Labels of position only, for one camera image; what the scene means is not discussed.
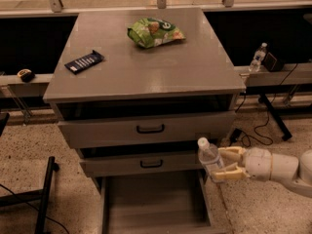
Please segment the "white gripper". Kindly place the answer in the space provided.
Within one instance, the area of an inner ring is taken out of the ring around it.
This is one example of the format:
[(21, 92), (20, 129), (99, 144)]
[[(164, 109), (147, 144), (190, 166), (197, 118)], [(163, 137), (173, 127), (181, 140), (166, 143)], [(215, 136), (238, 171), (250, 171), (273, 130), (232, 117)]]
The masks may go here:
[(245, 178), (267, 181), (271, 177), (272, 154), (267, 149), (229, 146), (220, 147), (218, 152), (222, 158), (237, 163), (213, 170), (212, 178), (216, 181)]

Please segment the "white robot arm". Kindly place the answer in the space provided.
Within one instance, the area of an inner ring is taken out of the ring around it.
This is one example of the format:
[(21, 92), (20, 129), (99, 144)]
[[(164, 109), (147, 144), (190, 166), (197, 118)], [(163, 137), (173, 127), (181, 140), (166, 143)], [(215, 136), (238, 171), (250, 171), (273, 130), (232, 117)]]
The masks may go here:
[(298, 195), (312, 198), (312, 152), (304, 152), (300, 158), (272, 153), (267, 149), (239, 146), (219, 148), (222, 158), (233, 164), (211, 172), (215, 180), (250, 178), (274, 181)]

